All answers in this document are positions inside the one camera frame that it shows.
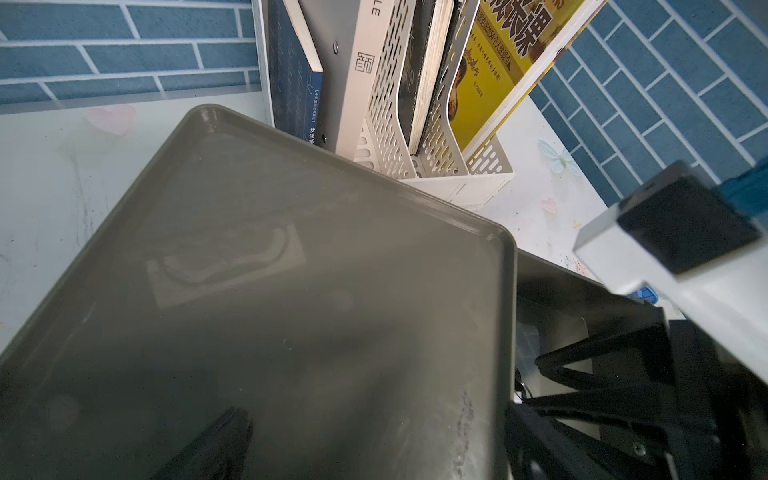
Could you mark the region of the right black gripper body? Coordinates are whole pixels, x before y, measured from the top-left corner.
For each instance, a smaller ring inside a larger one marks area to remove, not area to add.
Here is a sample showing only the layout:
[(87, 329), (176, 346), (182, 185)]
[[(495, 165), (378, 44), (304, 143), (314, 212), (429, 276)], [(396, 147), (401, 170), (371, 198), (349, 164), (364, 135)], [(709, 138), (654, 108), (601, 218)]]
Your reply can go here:
[(667, 479), (765, 479), (767, 384), (690, 320), (664, 323), (675, 429)]

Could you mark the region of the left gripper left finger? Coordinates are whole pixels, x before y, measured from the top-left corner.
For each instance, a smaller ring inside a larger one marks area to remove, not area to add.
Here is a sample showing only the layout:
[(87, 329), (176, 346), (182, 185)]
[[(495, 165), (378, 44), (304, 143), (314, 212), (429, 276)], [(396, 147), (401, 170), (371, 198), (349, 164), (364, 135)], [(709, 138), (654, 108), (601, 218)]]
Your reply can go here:
[(152, 479), (240, 479), (252, 434), (248, 412), (229, 408)]

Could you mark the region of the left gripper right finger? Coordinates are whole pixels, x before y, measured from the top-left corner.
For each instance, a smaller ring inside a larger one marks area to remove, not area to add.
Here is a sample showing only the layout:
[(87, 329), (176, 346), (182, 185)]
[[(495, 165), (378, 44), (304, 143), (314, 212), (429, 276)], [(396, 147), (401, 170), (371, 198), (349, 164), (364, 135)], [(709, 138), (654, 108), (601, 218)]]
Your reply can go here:
[(510, 402), (515, 479), (685, 479), (690, 452), (661, 324), (590, 336), (537, 358), (567, 392)]

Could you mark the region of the olive and cream drawer cabinet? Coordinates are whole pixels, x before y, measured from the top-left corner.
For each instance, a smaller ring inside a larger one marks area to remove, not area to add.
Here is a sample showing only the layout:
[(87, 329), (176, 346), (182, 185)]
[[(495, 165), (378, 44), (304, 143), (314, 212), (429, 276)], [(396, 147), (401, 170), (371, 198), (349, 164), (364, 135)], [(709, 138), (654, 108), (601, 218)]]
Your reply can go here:
[(503, 479), (501, 225), (192, 109), (1, 358), (5, 479), (152, 479), (229, 408), (240, 479)]

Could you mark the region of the blue spine book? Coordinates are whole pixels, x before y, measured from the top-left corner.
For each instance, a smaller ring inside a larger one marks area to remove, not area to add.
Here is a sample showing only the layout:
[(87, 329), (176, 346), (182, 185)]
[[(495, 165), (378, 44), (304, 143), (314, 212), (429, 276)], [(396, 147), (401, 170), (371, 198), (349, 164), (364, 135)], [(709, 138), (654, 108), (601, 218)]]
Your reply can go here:
[(297, 0), (267, 3), (266, 40), (275, 127), (312, 144), (323, 67)]

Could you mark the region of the yellow cover book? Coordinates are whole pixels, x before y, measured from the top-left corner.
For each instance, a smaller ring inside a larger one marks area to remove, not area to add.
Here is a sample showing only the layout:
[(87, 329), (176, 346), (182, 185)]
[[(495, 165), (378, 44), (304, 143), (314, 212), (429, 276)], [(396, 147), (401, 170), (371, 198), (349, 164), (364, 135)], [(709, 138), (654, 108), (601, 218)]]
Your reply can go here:
[(447, 115), (469, 159), (605, 5), (583, 0), (479, 3)]

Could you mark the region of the white file organizer rack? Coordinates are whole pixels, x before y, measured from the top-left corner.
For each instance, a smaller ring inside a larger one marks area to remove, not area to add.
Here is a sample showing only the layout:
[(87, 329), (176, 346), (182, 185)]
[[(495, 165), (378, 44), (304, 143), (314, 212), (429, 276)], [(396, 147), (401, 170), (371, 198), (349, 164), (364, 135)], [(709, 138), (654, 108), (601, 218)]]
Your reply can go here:
[(450, 126), (477, 1), (303, 1), (324, 68), (316, 145), (468, 210), (514, 177), (496, 137)]

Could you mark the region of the dark cover book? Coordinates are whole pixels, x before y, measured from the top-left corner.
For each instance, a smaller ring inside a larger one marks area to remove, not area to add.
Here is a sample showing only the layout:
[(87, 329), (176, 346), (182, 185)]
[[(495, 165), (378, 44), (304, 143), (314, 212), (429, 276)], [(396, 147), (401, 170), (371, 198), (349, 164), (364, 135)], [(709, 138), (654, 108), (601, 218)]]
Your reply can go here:
[(398, 119), (409, 154), (418, 154), (451, 31), (455, 2), (416, 1), (399, 85)]

